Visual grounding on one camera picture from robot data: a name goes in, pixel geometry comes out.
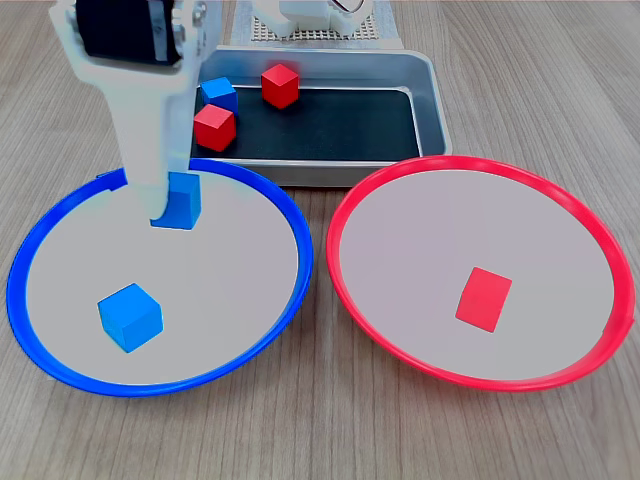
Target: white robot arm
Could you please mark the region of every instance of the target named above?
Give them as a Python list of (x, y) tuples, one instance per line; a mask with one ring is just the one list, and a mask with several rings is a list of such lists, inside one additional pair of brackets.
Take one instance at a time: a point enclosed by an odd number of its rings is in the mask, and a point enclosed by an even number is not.
[(76, 76), (107, 100), (148, 219), (165, 211), (168, 172), (188, 169), (198, 75), (218, 44), (220, 8), (220, 0), (58, 0), (50, 10)]

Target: blue cube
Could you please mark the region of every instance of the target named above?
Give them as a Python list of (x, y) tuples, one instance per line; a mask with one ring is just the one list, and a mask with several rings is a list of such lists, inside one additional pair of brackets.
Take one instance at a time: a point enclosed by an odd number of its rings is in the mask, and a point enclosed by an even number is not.
[(127, 353), (163, 330), (160, 305), (135, 283), (100, 301), (98, 311), (104, 331)]
[(152, 227), (191, 230), (202, 212), (200, 177), (169, 172), (169, 198), (162, 217), (151, 220)]
[(238, 116), (238, 92), (225, 77), (203, 82), (200, 88), (205, 105), (215, 105)]

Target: red rim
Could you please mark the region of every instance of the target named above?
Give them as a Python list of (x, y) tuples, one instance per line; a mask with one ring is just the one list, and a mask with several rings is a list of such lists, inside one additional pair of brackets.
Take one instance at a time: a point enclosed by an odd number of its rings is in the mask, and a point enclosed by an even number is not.
[[(349, 295), (340, 267), (340, 241), (349, 216), (358, 204), (378, 187), (397, 178), (435, 170), (473, 170), (509, 178), (527, 185), (554, 200), (571, 213), (598, 242), (613, 276), (614, 298), (611, 315), (598, 343), (578, 362), (552, 375), (518, 381), (497, 381), (468, 377), (449, 372), (416, 359), (394, 346), (358, 310)], [(609, 360), (633, 326), (635, 287), (631, 269), (620, 245), (609, 229), (586, 206), (557, 185), (526, 170), (484, 158), (463, 156), (434, 156), (415, 158), (397, 163), (370, 175), (356, 185), (336, 210), (327, 234), (327, 263), (329, 275), (354, 320), (375, 342), (404, 362), (435, 377), (466, 387), (503, 392), (539, 391), (574, 382), (598, 369)]]

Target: red cube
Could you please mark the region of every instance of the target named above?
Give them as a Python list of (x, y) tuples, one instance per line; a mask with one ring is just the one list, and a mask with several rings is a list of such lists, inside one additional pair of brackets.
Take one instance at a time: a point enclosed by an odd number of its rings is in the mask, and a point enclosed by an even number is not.
[(300, 77), (284, 65), (276, 65), (262, 74), (262, 98), (283, 109), (298, 100)]
[(222, 152), (236, 138), (236, 118), (233, 112), (215, 105), (205, 105), (194, 120), (196, 143)]
[(475, 267), (462, 291), (456, 318), (493, 333), (510, 289), (510, 279)]

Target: table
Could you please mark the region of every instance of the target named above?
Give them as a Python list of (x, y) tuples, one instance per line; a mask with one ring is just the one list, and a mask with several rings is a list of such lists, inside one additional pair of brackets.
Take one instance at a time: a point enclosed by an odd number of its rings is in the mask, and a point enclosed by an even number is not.
[[(50, 5), (0, 3), (2, 285), (34, 223), (119, 166), (106, 102), (74, 77)], [(638, 278), (640, 3), (393, 7), (405, 47), (435, 64), (454, 153), (568, 189)], [(258, 358), (195, 390), (129, 400), (51, 379), (15, 341), (3, 288), (0, 478), (638, 478), (637, 328), (603, 368), (558, 390), (497, 395), (435, 380), (375, 345), (333, 290), (325, 235), (344, 192), (289, 193), (317, 256), (306, 301)]]

